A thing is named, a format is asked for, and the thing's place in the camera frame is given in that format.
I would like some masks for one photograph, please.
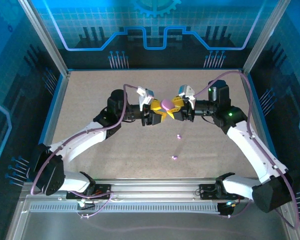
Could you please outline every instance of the beige work surface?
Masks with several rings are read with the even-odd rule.
[[[181,85],[196,92],[224,70],[128,70],[75,71],[71,73],[53,142],[59,142],[89,124],[107,106],[107,99],[123,84],[142,86],[158,100],[172,99]],[[230,89],[232,105],[248,113],[248,101],[239,75],[223,78]],[[130,104],[139,95],[128,89]],[[208,93],[197,98],[208,99]],[[109,139],[98,143],[64,166],[93,178],[214,178],[228,172],[243,177],[256,173],[236,144],[218,127],[196,117],[194,122],[167,117],[155,126],[141,121],[122,123]]]

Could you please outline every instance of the enclosure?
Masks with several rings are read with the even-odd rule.
[[[246,115],[252,105],[257,135],[300,175],[300,0],[0,0],[0,239],[300,239],[300,228],[255,205],[234,219],[128,210],[156,194],[189,207],[200,202],[199,184],[229,172],[257,177],[238,146],[200,117],[122,122],[114,136],[65,163],[117,192],[119,202],[95,217],[81,220],[65,193],[29,195],[33,149],[83,129],[113,90],[130,84],[170,100],[180,86],[198,93],[230,70],[244,73],[252,91],[239,74],[222,77],[231,104]],[[137,104],[139,95],[129,89],[127,98]],[[296,192],[300,219],[300,183]],[[48,209],[53,204],[70,209]],[[294,222],[291,202],[280,211]]]

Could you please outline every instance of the pink object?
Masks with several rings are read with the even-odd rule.
[[[160,106],[166,111],[175,108],[175,105],[169,99],[163,99]]]

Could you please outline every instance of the metal grate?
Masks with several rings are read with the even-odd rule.
[[[84,210],[95,212],[104,205],[98,202],[95,207]],[[77,212],[77,202],[36,202],[30,206],[31,212]],[[106,213],[206,213],[219,214],[218,204],[205,203],[145,203],[145,202],[110,202],[102,210]]]

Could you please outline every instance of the glass panel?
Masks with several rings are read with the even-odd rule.
[[[290,2],[251,77],[278,159],[300,172],[300,0]]]
[[[70,69],[242,68],[276,0],[33,0]]]
[[[19,2],[0,1],[0,239],[8,232],[59,75]]]

